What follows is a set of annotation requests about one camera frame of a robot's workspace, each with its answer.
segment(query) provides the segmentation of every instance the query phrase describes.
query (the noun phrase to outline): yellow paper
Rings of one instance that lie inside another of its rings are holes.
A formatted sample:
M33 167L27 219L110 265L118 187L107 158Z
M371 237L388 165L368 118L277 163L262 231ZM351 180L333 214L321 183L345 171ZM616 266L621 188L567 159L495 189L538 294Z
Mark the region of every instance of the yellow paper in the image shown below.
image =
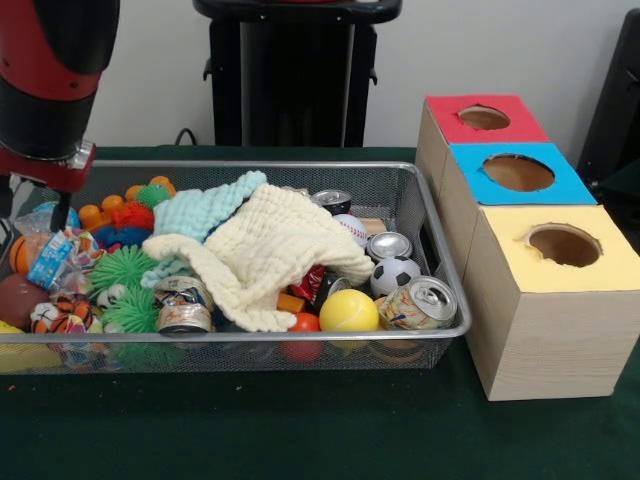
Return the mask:
M520 291L528 293L640 290L640 257L602 206L482 207ZM559 265L528 244L532 230L569 225L597 240L591 265Z

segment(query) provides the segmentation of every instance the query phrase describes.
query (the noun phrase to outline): yellow ball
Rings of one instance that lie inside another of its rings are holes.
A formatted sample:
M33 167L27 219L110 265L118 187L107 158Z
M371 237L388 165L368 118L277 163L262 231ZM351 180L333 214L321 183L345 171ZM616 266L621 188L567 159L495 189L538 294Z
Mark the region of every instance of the yellow ball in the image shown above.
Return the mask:
M340 290L331 295L320 310L320 328L330 332L377 330L378 309L358 290Z

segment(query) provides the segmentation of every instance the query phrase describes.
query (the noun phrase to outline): box with hole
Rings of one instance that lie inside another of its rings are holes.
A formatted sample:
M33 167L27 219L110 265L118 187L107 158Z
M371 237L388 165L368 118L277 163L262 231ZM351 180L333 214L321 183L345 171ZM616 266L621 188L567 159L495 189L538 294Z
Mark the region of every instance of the box with hole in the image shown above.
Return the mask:
M464 287L489 400L613 393L640 333L638 272L601 206L481 207Z
M429 96L424 102L416 165L440 193L450 145L548 143L549 138L515 95Z
M463 276L478 205L595 205L580 177L551 143L451 145L438 207Z

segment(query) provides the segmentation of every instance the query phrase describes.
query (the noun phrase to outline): green spiky ball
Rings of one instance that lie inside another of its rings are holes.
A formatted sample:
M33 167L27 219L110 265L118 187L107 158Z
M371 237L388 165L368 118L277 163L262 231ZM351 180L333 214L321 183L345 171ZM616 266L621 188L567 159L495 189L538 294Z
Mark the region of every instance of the green spiky ball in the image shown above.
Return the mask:
M171 194L169 190L164 185L147 185L146 187L142 187L134 200L138 203L141 203L149 210L153 210L156 205L160 205L165 200L169 200L171 198Z
M106 290L115 284L124 285L128 289L140 286L142 275L158 265L140 247L123 247L113 253L104 255L93 272L89 274L89 280L95 294Z
M154 333L160 310L154 307L153 290L134 286L104 312L102 323L121 333Z

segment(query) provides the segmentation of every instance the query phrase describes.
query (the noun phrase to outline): metal mesh basket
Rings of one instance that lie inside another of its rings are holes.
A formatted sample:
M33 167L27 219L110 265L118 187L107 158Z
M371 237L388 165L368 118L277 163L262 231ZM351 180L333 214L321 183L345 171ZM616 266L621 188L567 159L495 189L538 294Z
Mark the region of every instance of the metal mesh basket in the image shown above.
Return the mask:
M208 189L256 169L274 185L308 188L312 193L327 188L350 192L356 216L381 218L389 230L403 233L412 241L413 259L423 271L451 286L459 303L455 322L447 329L425 331L5 334L0 337L0 373L432 368L451 340L469 329L469 308L431 194L410 164L100 161L83 192L74 197L74 206L99 204L107 195L123 194L131 185L158 175L169 177L179 190ZM53 199L51 192L38 188L27 193L18 214ZM2 275L9 273L7 263Z

